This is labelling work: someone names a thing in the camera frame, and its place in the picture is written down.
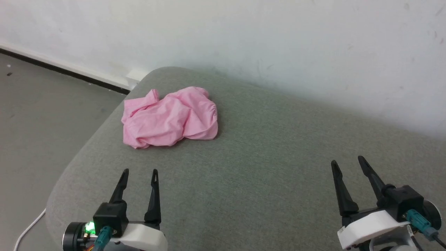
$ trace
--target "green led light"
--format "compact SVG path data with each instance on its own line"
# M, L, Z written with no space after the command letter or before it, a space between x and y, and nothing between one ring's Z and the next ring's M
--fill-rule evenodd
M85 224L85 233L96 234L94 222L89 222L89 223Z

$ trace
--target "gray upholstered surface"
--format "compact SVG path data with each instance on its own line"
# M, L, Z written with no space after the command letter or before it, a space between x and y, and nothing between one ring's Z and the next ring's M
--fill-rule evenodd
M330 161L338 161L360 207L375 203L357 155L385 182L412 185L446 210L444 142L183 68L153 71L127 98L191 85L217 104L217 138L134 150L122 143L121 104L54 187L46 222L58 243L69 222L89 221L109 199L124 168L129 220L143 218L158 168L170 250L340 249Z

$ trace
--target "baseboard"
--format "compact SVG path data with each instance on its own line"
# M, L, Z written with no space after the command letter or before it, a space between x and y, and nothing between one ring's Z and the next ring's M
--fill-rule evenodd
M93 71L91 69L74 65L70 62L50 58L11 44L0 43L0 53L19 58L29 63L70 75L93 84L104 86L120 93L128 94L129 90L131 89L127 80L123 77Z

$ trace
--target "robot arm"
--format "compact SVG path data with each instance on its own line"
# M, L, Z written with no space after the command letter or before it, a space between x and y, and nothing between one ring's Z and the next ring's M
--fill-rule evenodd
M396 188L384 184L363 156L358 156L364 175L369 179L377 202L375 208L359 210L352 200L336 163L331 162L334 187L338 199L342 227L338 231L343 249L373 251L375 246L397 243L390 250L420 249L413 233L422 232L430 241L436 240L441 227L438 209L408 185Z
M129 222L127 203L122 199L127 187L129 170L125 169L110 201L102 203L92 222L72 222L62 238L64 251L102 251L117 244L113 250L167 251L167 239L160 231L161 206L158 171L152 173L152 193L143 222Z

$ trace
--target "crumpled fabric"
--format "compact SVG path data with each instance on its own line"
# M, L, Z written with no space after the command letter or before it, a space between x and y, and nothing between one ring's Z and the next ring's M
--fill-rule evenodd
M183 138L214 139L217 106L208 92L187 87L159 100L152 89L145 97L124 101L124 144L133 148L172 146Z

